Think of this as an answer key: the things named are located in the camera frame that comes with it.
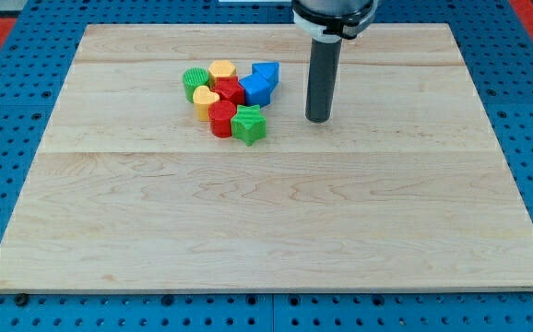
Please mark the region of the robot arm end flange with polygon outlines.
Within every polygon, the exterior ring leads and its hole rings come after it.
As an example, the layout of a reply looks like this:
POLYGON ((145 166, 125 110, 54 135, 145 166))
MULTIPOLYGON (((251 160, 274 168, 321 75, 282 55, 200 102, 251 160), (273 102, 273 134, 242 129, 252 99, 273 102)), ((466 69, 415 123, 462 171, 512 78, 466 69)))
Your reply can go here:
POLYGON ((293 22, 324 43, 353 40, 374 21, 380 0, 292 0, 293 22))

